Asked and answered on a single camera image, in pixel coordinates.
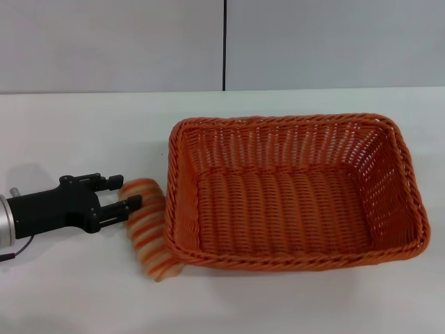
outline woven basket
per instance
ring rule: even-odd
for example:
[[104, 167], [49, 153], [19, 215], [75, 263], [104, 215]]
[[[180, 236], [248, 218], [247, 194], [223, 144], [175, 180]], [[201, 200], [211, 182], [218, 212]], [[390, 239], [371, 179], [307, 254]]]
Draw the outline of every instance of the woven basket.
[[165, 216], [181, 261], [221, 269], [406, 260], [430, 238], [401, 133], [371, 114], [184, 120]]

